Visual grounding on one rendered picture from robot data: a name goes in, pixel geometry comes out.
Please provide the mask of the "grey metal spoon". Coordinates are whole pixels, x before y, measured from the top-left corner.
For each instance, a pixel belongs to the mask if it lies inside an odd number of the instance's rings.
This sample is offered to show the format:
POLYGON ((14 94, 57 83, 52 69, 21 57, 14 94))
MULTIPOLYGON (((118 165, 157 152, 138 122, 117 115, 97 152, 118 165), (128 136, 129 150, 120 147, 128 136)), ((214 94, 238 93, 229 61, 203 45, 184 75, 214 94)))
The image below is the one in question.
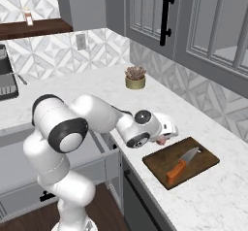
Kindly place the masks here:
POLYGON ((27 81, 19 74, 16 74, 23 84, 27 85, 27 81))

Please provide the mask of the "grey open drawer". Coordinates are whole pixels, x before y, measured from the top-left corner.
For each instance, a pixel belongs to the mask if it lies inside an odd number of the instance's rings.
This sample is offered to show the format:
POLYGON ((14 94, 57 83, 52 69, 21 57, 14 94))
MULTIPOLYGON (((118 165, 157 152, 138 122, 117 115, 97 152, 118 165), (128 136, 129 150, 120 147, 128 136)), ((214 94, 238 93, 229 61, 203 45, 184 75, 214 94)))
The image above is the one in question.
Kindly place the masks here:
MULTIPOLYGON (((37 184, 37 174, 23 153, 23 142, 33 127, 10 128, 0 132, 0 223, 27 214, 58 200, 44 202, 44 190, 37 184)), ((82 145, 68 154, 71 169, 95 184, 104 182, 116 204, 122 208, 120 150, 115 142, 108 146, 100 134, 89 131, 82 145)))

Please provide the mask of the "grey glass cupboard door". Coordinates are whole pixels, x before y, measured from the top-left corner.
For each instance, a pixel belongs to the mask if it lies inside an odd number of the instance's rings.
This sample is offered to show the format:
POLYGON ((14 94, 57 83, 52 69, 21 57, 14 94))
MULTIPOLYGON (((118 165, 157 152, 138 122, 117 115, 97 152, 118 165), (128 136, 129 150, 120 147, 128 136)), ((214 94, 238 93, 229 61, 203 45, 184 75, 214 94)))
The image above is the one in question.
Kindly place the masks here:
POLYGON ((248 99, 248 0, 179 0, 174 60, 248 99))
POLYGON ((186 54, 194 0, 174 0, 168 28, 171 35, 160 46, 163 0, 126 0, 126 34, 137 43, 174 61, 186 54))

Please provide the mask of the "dark wooden wall shelf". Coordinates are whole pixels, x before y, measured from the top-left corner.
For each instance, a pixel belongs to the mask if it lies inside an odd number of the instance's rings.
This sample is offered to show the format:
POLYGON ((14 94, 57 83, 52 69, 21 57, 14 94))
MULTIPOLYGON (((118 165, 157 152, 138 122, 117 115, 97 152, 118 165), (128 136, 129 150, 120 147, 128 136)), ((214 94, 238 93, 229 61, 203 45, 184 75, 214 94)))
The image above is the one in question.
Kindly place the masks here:
POLYGON ((73 27, 62 18, 35 20, 32 26, 25 21, 1 23, 0 41, 73 32, 73 27))

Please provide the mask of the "potted succulent in brass pot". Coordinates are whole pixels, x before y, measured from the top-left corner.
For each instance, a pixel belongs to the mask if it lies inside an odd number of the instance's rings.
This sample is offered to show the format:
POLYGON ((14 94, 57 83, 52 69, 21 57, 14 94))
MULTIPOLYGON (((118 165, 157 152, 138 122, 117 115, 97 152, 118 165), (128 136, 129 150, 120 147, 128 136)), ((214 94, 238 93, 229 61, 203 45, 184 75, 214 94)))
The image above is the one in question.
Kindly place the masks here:
POLYGON ((142 89, 145 87, 146 71, 140 66, 128 67, 125 71, 125 83, 130 89, 142 89))

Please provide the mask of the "dark wooden cutting board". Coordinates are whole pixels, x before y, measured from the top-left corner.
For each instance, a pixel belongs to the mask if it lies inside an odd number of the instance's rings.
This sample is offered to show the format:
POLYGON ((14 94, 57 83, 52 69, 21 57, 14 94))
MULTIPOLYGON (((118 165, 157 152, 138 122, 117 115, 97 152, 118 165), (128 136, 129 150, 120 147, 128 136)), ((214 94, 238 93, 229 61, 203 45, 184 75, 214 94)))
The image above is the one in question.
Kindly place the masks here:
POLYGON ((220 162, 220 159, 198 141, 192 137, 188 137, 173 145, 146 155, 142 161, 155 176, 155 178, 167 190, 171 190, 183 182, 186 182, 190 178, 193 178, 212 166, 215 166, 220 162), (195 147, 199 148, 198 153, 189 162, 182 174, 173 183, 169 183, 167 181, 167 172, 176 165, 178 159, 185 152, 195 147))

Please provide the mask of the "small orange-capped bottle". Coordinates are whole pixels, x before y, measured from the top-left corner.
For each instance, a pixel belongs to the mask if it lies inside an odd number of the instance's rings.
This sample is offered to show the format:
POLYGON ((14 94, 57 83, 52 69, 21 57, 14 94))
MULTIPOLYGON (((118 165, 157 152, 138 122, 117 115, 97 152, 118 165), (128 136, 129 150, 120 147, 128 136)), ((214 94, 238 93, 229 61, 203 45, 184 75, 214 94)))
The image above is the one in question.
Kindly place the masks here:
POLYGON ((24 8, 23 12, 24 12, 24 17, 26 19, 27 25, 28 26, 33 26, 34 21, 33 21, 30 9, 29 8, 24 8))

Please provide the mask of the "dark grey dishwasher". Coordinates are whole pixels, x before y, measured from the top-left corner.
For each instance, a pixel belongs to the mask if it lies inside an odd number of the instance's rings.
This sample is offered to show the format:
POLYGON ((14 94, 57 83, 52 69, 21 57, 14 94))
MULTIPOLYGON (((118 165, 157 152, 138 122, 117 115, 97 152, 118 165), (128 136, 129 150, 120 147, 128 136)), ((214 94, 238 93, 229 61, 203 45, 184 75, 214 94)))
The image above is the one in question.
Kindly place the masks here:
POLYGON ((123 209, 130 231, 176 231, 149 196, 135 170, 125 158, 123 165, 123 209))

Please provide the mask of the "orange-handled kitchen knife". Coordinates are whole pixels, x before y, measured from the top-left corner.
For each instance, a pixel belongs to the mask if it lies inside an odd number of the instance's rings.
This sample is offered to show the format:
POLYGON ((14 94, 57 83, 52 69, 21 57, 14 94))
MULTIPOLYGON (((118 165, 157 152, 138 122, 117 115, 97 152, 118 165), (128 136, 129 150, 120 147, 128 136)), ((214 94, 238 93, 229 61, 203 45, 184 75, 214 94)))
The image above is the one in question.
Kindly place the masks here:
POLYGON ((187 164, 197 154, 198 150, 199 150, 198 147, 191 148, 178 159, 178 163, 169 172, 167 172, 167 182, 169 184, 175 182, 175 180, 180 176, 180 174, 186 168, 187 164))

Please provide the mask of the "pink raw meat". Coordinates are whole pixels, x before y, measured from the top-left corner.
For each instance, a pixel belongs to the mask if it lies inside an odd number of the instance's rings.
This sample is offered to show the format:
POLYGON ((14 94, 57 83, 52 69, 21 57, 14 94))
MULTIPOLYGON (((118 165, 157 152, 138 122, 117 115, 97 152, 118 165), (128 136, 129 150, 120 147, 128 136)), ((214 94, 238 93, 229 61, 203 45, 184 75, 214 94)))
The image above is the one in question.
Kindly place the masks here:
POLYGON ((156 144, 159 145, 159 146, 163 146, 167 140, 169 140, 170 137, 166 137, 166 136, 160 136, 157 138, 156 140, 156 144))

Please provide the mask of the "white wall outlet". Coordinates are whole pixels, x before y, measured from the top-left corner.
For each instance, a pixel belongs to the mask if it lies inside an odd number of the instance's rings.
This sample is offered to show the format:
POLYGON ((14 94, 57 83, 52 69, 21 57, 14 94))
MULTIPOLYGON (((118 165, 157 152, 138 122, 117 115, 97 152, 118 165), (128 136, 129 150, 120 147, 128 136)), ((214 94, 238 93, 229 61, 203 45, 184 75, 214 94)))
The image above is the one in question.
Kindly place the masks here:
POLYGON ((77 42, 77 49, 78 50, 85 50, 86 49, 86 38, 83 33, 76 34, 76 42, 77 42))

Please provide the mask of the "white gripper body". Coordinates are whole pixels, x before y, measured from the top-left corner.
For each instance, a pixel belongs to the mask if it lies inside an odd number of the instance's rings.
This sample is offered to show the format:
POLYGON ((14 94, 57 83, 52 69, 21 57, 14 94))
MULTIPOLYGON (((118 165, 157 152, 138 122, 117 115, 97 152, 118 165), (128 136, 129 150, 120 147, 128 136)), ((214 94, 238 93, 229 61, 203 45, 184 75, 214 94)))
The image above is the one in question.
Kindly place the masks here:
POLYGON ((175 125, 175 121, 170 116, 167 117, 166 126, 166 137, 171 138, 176 137, 178 135, 178 128, 175 125))

